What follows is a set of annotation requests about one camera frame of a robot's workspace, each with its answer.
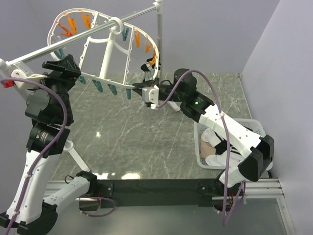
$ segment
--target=gray tile floor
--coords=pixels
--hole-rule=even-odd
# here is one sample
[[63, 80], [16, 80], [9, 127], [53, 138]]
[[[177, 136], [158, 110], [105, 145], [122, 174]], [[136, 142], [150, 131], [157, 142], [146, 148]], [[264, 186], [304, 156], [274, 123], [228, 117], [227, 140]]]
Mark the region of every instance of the gray tile floor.
[[[111, 75], [113, 80], [120, 74]], [[172, 80], [173, 74], [165, 74]], [[222, 109], [232, 118], [251, 118], [238, 74], [207, 74], [220, 98]], [[198, 91], [214, 100], [205, 81]], [[201, 168], [194, 150], [194, 122], [168, 105], [160, 110], [146, 108], [141, 97], [125, 90], [114, 96], [103, 84], [99, 93], [92, 81], [77, 82], [70, 91], [75, 122], [69, 140], [100, 179], [184, 179], [216, 177], [219, 170]], [[75, 175], [80, 168], [63, 153], [52, 180]]]

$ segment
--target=black cable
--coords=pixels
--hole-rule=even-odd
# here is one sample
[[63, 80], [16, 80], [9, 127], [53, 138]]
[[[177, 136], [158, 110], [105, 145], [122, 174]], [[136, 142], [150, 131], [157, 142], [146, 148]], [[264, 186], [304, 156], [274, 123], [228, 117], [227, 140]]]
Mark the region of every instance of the black cable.
[[67, 177], [70, 177], [72, 180], [74, 179], [73, 176], [67, 175], [67, 176], [64, 178], [64, 181], [65, 181], [65, 183], [67, 183], [67, 184], [68, 184], [68, 182], [67, 182]]
[[170, 80], [163, 80], [163, 81], [161, 81], [161, 82], [159, 83], [159, 86], [162, 85], [162, 83], [163, 83], [163, 82], [166, 82], [166, 81], [169, 82], [169, 83], [172, 85], [172, 83], [171, 83]]

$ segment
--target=white plastic frame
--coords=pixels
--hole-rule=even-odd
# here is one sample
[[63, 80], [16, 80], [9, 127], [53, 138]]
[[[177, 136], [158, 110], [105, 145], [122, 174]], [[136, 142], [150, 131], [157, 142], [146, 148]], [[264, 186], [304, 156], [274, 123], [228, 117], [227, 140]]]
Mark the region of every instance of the white plastic frame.
[[[83, 10], [85, 13], [91, 13], [93, 15], [93, 20], [91, 22], [91, 28], [94, 28], [96, 25], [96, 21], [99, 17], [104, 18], [105, 20], [109, 21], [110, 19], [116, 19], [116, 17], [111, 17], [108, 16], [106, 14], [103, 14], [101, 12], [95, 11], [95, 10], [91, 10], [91, 9], [86, 9], [86, 8], [72, 8], [72, 9], [68, 9], [66, 11], [61, 12], [54, 20], [53, 25], [48, 33], [48, 37], [47, 37], [47, 43], [48, 45], [52, 44], [52, 37], [55, 35], [54, 34], [54, 30], [57, 27], [57, 22], [62, 18], [65, 17], [66, 14], [69, 13], [74, 13], [74, 12], [78, 12], [81, 13], [81, 10]], [[153, 41], [153, 39], [142, 29], [135, 27], [132, 24], [129, 23], [123, 23], [124, 26], [130, 28], [130, 42], [129, 42], [129, 46], [128, 49], [124, 49], [123, 47], [121, 47], [115, 40], [114, 40], [114, 36], [115, 34], [117, 34], [118, 32], [116, 32], [116, 26], [111, 28], [111, 32], [110, 32], [110, 36], [109, 38], [106, 39], [94, 39], [91, 36], [89, 36], [86, 40], [86, 42], [84, 43], [84, 50], [82, 52], [82, 55], [80, 56], [80, 62], [79, 62], [79, 67], [81, 68], [84, 62], [84, 58], [89, 46], [89, 43], [107, 43], [107, 49], [104, 55], [104, 59], [103, 59], [103, 63], [102, 63], [102, 67], [101, 67], [101, 72], [100, 72], [100, 76], [95, 76], [92, 74], [88, 74], [88, 73], [84, 73], [82, 72], [82, 76], [85, 78], [90, 78], [93, 80], [97, 80], [100, 82], [105, 82], [107, 84], [111, 84], [111, 85], [115, 85], [118, 87], [122, 87], [122, 88], [127, 88], [127, 89], [133, 89], [134, 86], [128, 85], [127, 82], [127, 76], [129, 73], [129, 63], [131, 60], [131, 51], [133, 49], [132, 44], [133, 44], [133, 40], [134, 40], [134, 31], [138, 30], [139, 33], [141, 33], [144, 37], [147, 37], [148, 40], [150, 41], [150, 43], [152, 44], [152, 47], [155, 49], [156, 51], [156, 66], [155, 66], [155, 72], [153, 74], [153, 76], [151, 77], [151, 79], [155, 79], [159, 70], [159, 50], [157, 48], [156, 43]], [[125, 65], [125, 71], [124, 71], [124, 79], [122, 83], [119, 82], [115, 82], [109, 79], [106, 79], [106, 75], [107, 75], [107, 69], [110, 63], [110, 58], [111, 58], [111, 52], [112, 52], [112, 46], [115, 46], [120, 52], [124, 53], [127, 55], [127, 59], [126, 59], [126, 65]], [[56, 54], [54, 52], [50, 53], [52, 58], [54, 60], [59, 60], [58, 57], [56, 56]]]

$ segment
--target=vertical pole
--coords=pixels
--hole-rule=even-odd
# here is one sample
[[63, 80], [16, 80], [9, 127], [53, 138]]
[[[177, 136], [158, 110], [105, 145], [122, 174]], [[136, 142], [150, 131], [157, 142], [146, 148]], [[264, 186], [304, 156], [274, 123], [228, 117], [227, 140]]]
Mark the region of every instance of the vertical pole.
[[161, 64], [161, 68], [160, 68], [160, 81], [163, 80], [163, 44], [162, 44], [162, 13], [163, 13], [163, 0], [156, 0], [156, 2], [154, 3], [154, 5], [156, 6], [156, 16], [157, 16], [157, 48], [159, 51], [159, 60], [162, 63]]

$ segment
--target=orange clothespin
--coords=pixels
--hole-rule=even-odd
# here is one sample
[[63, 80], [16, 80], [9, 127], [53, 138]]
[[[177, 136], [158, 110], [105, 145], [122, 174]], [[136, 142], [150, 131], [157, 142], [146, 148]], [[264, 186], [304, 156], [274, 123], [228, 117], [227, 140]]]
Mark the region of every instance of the orange clothespin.
[[82, 15], [83, 15], [83, 20], [84, 20], [84, 23], [86, 25], [86, 28], [87, 29], [90, 29], [91, 28], [91, 25], [90, 25], [90, 15], [85, 15], [84, 11], [83, 10], [79, 10]]
[[152, 43], [150, 43], [150, 45], [148, 45], [148, 36], [146, 35], [146, 53], [149, 52], [150, 48], [152, 47]]
[[65, 15], [67, 16], [68, 24], [69, 24], [70, 28], [72, 29], [73, 33], [77, 34], [75, 19], [71, 18], [68, 13], [65, 13]]
[[157, 54], [156, 54], [156, 49], [153, 50], [153, 58], [151, 61], [149, 61], [150, 66], [153, 66], [156, 64], [156, 59], [157, 59]]
[[61, 35], [66, 36], [66, 37], [71, 37], [73, 34], [63, 25], [61, 25], [60, 22], [57, 22], [58, 26], [60, 26], [66, 33], [61, 33]]
[[140, 34], [139, 34], [137, 29], [136, 29], [135, 38], [136, 38], [136, 45], [137, 45], [137, 47], [140, 47]]

